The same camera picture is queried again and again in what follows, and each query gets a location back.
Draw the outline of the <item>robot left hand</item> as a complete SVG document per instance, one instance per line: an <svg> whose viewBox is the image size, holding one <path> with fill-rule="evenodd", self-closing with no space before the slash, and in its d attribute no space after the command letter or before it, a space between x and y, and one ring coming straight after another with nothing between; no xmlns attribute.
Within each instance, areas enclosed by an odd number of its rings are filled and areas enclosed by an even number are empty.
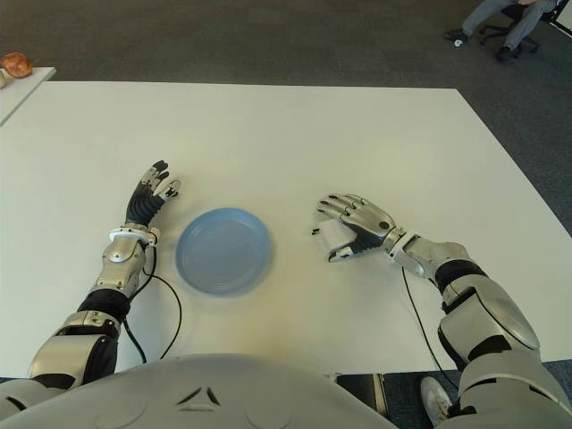
<svg viewBox="0 0 572 429"><path fill-rule="evenodd" d="M153 163L133 190L125 213L125 223L147 228L164 204L179 195L181 181L166 182L169 164L165 160Z"/></svg>

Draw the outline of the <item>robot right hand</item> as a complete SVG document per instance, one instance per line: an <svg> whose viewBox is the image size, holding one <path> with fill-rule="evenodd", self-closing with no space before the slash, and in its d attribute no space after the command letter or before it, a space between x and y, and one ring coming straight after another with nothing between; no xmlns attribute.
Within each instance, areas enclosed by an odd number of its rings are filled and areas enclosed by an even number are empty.
<svg viewBox="0 0 572 429"><path fill-rule="evenodd" d="M371 249L389 253L399 238L394 219L379 206L355 194L332 193L317 203L316 211L335 219L355 233L347 244L334 248L330 263L354 257Z"/></svg>

